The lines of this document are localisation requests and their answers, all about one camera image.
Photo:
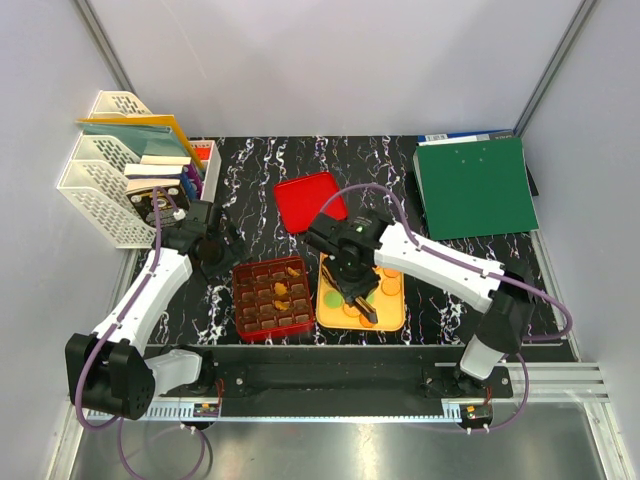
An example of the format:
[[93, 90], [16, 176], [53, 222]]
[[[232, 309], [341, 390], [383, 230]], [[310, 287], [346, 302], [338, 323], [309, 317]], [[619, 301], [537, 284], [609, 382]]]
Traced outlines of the red box lid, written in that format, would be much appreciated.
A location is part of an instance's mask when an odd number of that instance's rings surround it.
[[273, 189], [274, 199], [286, 232], [293, 235], [305, 232], [321, 207], [339, 190], [329, 172], [278, 183]]

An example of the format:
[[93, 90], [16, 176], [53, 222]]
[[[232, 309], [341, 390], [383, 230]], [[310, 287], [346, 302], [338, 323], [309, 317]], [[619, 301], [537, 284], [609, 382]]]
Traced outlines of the metal tongs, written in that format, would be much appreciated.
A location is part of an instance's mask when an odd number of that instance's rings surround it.
[[376, 309], [364, 297], [356, 297], [354, 307], [358, 310], [360, 323], [365, 328], [372, 328], [378, 323]]

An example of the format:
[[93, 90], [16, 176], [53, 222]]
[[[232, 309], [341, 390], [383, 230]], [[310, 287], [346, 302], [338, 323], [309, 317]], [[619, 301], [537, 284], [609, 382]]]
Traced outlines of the yellow plastic tray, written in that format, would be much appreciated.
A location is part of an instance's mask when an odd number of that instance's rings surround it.
[[343, 299], [342, 306], [337, 309], [327, 308], [323, 297], [328, 291], [337, 291], [319, 273], [316, 300], [317, 322], [329, 329], [362, 330], [377, 332], [394, 332], [405, 323], [404, 275], [389, 268], [376, 266], [375, 273], [380, 277], [378, 287], [367, 297], [367, 301], [376, 309], [378, 323], [372, 328], [365, 328], [359, 320], [359, 312], [350, 307]]

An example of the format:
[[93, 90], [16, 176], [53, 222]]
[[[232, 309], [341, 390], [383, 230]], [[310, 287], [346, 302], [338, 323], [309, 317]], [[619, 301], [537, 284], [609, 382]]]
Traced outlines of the red cookie box with tray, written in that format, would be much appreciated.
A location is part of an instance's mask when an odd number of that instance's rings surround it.
[[[286, 268], [298, 270], [291, 277]], [[284, 283], [288, 293], [278, 296], [273, 286]], [[306, 265], [299, 256], [248, 263], [232, 271], [236, 331], [246, 343], [260, 343], [311, 333], [315, 325]], [[291, 308], [277, 311], [274, 300], [290, 301]]]

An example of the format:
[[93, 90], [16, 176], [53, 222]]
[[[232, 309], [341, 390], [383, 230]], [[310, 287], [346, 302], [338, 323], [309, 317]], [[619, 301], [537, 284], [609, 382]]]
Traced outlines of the orange leaf cookie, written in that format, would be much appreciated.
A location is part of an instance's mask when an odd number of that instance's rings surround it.
[[276, 282], [273, 286], [274, 293], [278, 296], [284, 296], [288, 293], [287, 286], [284, 283]]

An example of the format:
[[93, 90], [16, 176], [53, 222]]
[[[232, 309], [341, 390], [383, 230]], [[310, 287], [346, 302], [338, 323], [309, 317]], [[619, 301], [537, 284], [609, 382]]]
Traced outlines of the orange flower cookie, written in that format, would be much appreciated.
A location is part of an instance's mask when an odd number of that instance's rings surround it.
[[274, 300], [273, 306], [277, 311], [287, 311], [291, 308], [290, 301]]

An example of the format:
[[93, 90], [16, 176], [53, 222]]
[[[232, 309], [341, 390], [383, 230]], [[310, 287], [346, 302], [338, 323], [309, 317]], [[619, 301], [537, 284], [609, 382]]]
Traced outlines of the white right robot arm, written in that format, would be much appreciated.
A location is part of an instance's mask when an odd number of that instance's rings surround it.
[[371, 325], [380, 319], [367, 301], [382, 282], [377, 267], [438, 287], [481, 313], [453, 374], [463, 395], [480, 394], [490, 383], [494, 365], [520, 351], [535, 309], [529, 270], [513, 272], [497, 261], [463, 254], [373, 210], [352, 221], [320, 213], [305, 241], [325, 255], [325, 280]]

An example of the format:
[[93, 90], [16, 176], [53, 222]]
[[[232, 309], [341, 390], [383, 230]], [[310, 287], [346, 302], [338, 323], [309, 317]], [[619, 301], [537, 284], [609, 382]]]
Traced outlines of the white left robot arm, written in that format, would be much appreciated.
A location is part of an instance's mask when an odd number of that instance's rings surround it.
[[65, 346], [69, 395], [78, 420], [93, 410], [137, 420], [152, 400], [178, 387], [196, 396], [215, 386], [213, 357], [194, 347], [174, 347], [147, 359], [147, 342], [161, 314], [182, 286], [215, 283], [249, 258], [224, 207], [195, 200], [179, 221], [156, 235], [155, 250], [107, 318]]

